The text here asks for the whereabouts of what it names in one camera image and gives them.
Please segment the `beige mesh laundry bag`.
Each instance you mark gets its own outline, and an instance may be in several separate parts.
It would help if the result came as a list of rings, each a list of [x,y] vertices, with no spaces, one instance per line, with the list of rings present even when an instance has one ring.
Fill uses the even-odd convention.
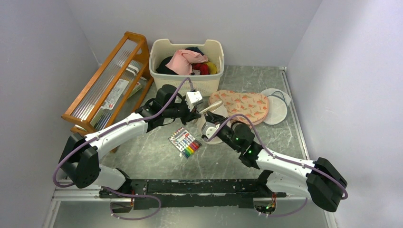
[[[224,107],[223,101],[219,100],[212,103],[210,106],[200,111],[201,117],[196,122],[197,129],[201,135],[204,134],[203,127],[206,124],[205,114],[207,114],[208,111],[223,117],[229,117],[227,109]],[[203,141],[209,145],[215,145],[223,142],[217,135],[209,142],[207,141],[207,139],[203,139]]]

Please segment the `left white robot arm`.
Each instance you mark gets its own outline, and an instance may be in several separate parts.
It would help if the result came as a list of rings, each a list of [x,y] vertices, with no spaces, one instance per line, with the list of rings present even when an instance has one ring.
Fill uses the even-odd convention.
[[[94,184],[111,188],[121,198],[128,196],[132,190],[128,175],[118,168],[100,165],[99,161],[126,141],[164,126],[166,119],[180,119],[182,124],[187,124],[200,118],[197,105],[203,102],[201,93],[193,89],[181,95],[178,91],[172,85],[163,85],[155,98],[125,119],[85,136],[71,135],[57,168],[79,189]]]

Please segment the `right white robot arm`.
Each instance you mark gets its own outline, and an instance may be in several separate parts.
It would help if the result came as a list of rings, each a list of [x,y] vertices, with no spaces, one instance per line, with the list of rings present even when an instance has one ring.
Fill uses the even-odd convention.
[[[290,193],[312,200],[318,207],[335,212],[339,203],[348,198],[347,181],[326,158],[304,160],[274,152],[262,141],[251,120],[239,114],[245,122],[234,121],[237,115],[224,117],[210,111],[204,114],[202,138],[209,142],[219,138],[235,152],[247,167],[268,170],[267,179],[259,181],[259,195]]]

